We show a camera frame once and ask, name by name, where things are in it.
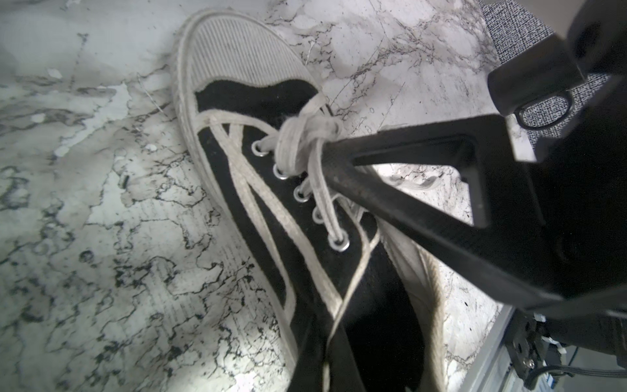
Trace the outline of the black canvas sneaker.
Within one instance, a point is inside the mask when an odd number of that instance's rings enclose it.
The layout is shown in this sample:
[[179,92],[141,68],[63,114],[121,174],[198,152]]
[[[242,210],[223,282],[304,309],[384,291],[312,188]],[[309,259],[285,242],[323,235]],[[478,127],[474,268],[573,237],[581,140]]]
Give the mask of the black canvas sneaker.
[[438,260],[329,188],[341,120],[301,58],[233,11],[176,36],[172,94],[204,188],[250,251],[279,322],[290,391],[444,391]]

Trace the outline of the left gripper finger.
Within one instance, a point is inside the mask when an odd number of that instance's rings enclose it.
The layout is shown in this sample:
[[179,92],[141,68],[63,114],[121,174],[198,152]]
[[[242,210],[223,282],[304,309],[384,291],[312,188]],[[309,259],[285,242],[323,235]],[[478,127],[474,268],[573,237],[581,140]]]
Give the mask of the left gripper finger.
[[[382,163],[455,168],[470,188],[473,223],[362,171]],[[323,147],[329,186],[390,223],[492,299],[513,306],[563,300],[527,166],[498,115],[398,128]]]

